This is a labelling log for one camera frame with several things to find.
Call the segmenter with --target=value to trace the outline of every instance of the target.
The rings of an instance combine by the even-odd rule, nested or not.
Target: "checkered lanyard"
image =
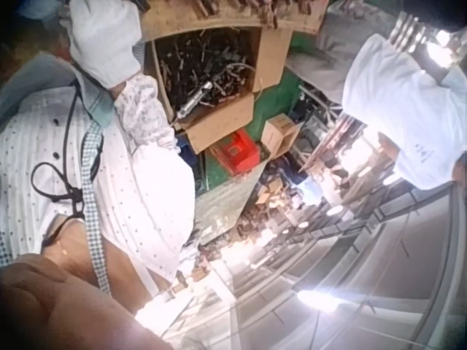
[[[101,126],[91,120],[82,148],[81,179],[82,201],[84,204],[85,227],[88,238],[90,258],[93,263],[97,282],[102,292],[110,294],[109,278],[105,262],[104,247],[99,229],[99,213],[97,211],[96,197],[94,196],[91,169],[95,159],[99,155],[99,147],[102,142]]]

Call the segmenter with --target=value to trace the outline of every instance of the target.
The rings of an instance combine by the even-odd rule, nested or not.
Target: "white t-shirt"
[[[466,78],[452,69],[440,86],[406,53],[375,34],[347,75],[346,113],[401,149],[395,171],[421,190],[451,181],[467,150]]]

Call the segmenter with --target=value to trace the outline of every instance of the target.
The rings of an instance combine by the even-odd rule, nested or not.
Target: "black cord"
[[[31,173],[31,185],[32,185],[32,187],[34,188],[34,190],[37,193],[39,193],[40,195],[42,195],[42,196],[44,196],[46,198],[49,198],[53,203],[57,203],[57,202],[63,201],[63,200],[71,200],[72,201],[73,214],[68,216],[65,219],[65,221],[63,221],[55,229],[54,233],[51,236],[48,236],[48,237],[46,237],[44,239],[44,241],[42,242],[42,248],[46,248],[48,246],[51,246],[53,244],[53,242],[59,236],[59,234],[60,234],[61,230],[63,229],[63,227],[71,219],[85,219],[85,215],[84,215],[84,212],[83,212],[85,204],[84,204],[84,201],[83,201],[83,198],[82,198],[82,190],[80,188],[73,187],[73,186],[70,185],[69,180],[68,180],[68,173],[67,173],[67,170],[66,170],[66,165],[67,165],[66,164],[66,153],[68,151],[68,147],[67,147],[68,146],[68,137],[69,137],[70,127],[71,127],[71,124],[72,124],[72,117],[73,117],[73,114],[74,114],[74,110],[76,108],[76,103],[77,103],[78,97],[82,101],[82,96],[80,94],[80,86],[78,85],[77,81],[75,80],[72,83],[72,85],[76,87],[76,93],[74,94],[72,105],[70,107],[68,118],[66,120],[65,135],[63,137],[63,146],[62,146],[62,151],[63,151],[63,154],[62,154],[63,173],[60,172],[57,169],[57,167],[54,166],[52,163],[48,163],[48,162],[42,162],[42,163],[37,164],[34,167],[32,173]],[[92,119],[92,116],[89,114],[89,112],[86,111],[86,113],[88,114],[89,118]],[[82,143],[81,143],[81,155],[82,155],[85,140],[86,140],[86,136],[83,138]],[[99,171],[99,166],[100,166],[100,163],[101,163],[101,153],[102,153],[103,146],[104,146],[104,137],[102,136],[101,144],[99,145],[99,148],[98,148],[98,155],[97,155],[97,157],[96,157],[96,159],[94,161],[94,164],[93,164],[93,166],[91,168],[91,181],[94,180],[94,178],[96,177],[96,175],[97,175],[97,173]],[[37,186],[34,184],[34,176],[36,175],[37,170],[39,168],[41,168],[42,166],[49,166],[49,167],[52,168],[52,170],[54,170],[54,172],[58,175],[60,180],[63,182],[63,184],[65,186],[65,189],[66,189],[66,194],[63,194],[63,195],[51,195],[51,194],[45,193],[45,192],[43,192],[43,191],[41,191],[41,190],[39,190],[37,188]],[[81,210],[77,209],[77,204],[78,203],[82,203]]]

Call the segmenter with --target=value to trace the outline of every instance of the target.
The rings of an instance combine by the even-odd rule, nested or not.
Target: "blue object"
[[[57,15],[60,6],[60,0],[25,0],[18,14],[31,20],[46,21]]]
[[[177,135],[177,146],[180,147],[180,157],[190,166],[194,167],[198,164],[198,157],[196,156],[190,141],[186,135]]]
[[[302,183],[295,186],[301,191],[302,200],[307,206],[316,206],[321,203],[323,190],[321,186],[311,177],[305,179]]]

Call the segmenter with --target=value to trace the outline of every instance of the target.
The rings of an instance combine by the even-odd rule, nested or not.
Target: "cardboard box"
[[[254,93],[280,83],[292,34],[292,29],[272,28],[263,28],[259,34],[258,49],[255,52]]]
[[[256,93],[280,82],[292,33],[293,31],[290,29],[252,28],[250,35],[255,71],[251,71],[242,94],[237,99],[225,102],[214,109],[200,106],[189,116],[189,120],[175,123],[176,130],[180,130],[180,128],[186,130],[196,154],[252,120],[254,101],[251,92]],[[170,106],[164,88],[155,41],[148,44],[147,55],[149,59],[146,60],[145,68],[149,66],[150,69],[145,69],[145,71],[157,79],[158,99],[166,111],[167,119],[172,122],[175,112]]]
[[[272,193],[269,192],[268,188],[266,186],[261,186],[258,191],[258,200],[256,201],[256,204],[264,204],[271,196]]]
[[[254,103],[255,97],[250,93],[207,116],[195,118],[189,123],[180,123],[188,135],[193,151],[198,154],[251,122]]]
[[[268,184],[269,192],[272,195],[278,194],[283,187],[284,183],[279,177]]]
[[[302,125],[295,124],[285,114],[266,121],[261,142],[271,153],[270,159],[280,157],[292,147]]]

